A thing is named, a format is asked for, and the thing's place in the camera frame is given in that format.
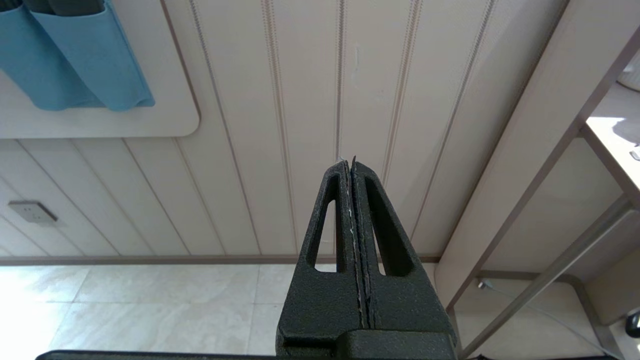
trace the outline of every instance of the white wall panel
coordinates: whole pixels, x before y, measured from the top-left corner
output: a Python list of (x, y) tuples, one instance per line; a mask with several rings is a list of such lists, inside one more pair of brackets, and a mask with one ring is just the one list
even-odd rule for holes
[[(335, 163), (336, 1), (273, 3), (282, 73), (287, 145), (298, 246), (324, 171)], [(321, 253), (333, 253), (333, 206), (324, 221)]]
[(49, 249), (51, 254), (58, 256), (78, 256), (82, 252), (69, 241), (56, 224), (34, 224), (24, 220), (7, 204), (13, 200), (28, 200), (20, 196), (6, 181), (0, 178), (0, 216), (11, 223), (22, 234), (28, 237), (28, 242), (41, 244), (41, 249)]
[[(416, 28), (386, 189), (411, 235), (481, 29), (487, 1), (426, 1)], [(424, 247), (418, 253), (428, 252)]]
[(339, 155), (382, 174), (412, 2), (346, 2)]
[(575, 139), (483, 268), (542, 272), (621, 194), (584, 139)]
[(23, 199), (40, 201), (58, 217), (55, 227), (73, 243), (69, 241), (51, 243), (56, 238), (47, 236), (34, 238), (34, 241), (38, 241), (49, 254), (54, 256), (118, 254), (16, 141), (0, 141), (0, 174)]
[(294, 254), (286, 131), (282, 112), (276, 113), (282, 94), (269, 62), (269, 17), (258, 1), (196, 3), (260, 249)]
[(172, 138), (126, 140), (140, 169), (192, 255), (221, 255), (224, 250)]
[(21, 144), (121, 255), (153, 254), (69, 140), (23, 140)]
[(47, 256), (38, 245), (0, 215), (0, 246), (13, 256)]
[(198, 131), (179, 143), (227, 254), (259, 254), (191, 8), (183, 0), (166, 4), (201, 113)]
[(188, 254), (122, 139), (77, 139), (72, 142), (154, 254)]
[(497, 1), (424, 209), (413, 232), (418, 252), (441, 253), (511, 116), (564, 1)]

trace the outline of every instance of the wall socket plate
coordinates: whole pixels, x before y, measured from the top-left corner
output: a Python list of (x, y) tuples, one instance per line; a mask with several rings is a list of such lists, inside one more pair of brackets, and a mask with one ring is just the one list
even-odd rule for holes
[(38, 224), (50, 224), (56, 222), (58, 218), (49, 209), (38, 201), (11, 201), (9, 208), (12, 208), (24, 220)]

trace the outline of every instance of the shelf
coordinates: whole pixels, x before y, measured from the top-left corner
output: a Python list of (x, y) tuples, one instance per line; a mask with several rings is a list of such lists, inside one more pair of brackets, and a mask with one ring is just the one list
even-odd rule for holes
[(151, 108), (44, 111), (0, 70), (0, 138), (184, 136), (199, 124), (191, 90), (160, 0), (113, 0), (156, 100)]
[(640, 143), (640, 93), (614, 84), (587, 119), (582, 133), (636, 209), (640, 209), (640, 161), (629, 153)]

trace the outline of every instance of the wall-mounted organizer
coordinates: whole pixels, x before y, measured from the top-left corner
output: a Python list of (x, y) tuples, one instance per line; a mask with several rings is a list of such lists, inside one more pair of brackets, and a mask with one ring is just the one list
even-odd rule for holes
[(38, 109), (0, 71), (0, 138), (185, 136), (200, 117), (160, 0), (113, 0), (129, 45), (156, 101), (116, 112), (107, 108)]

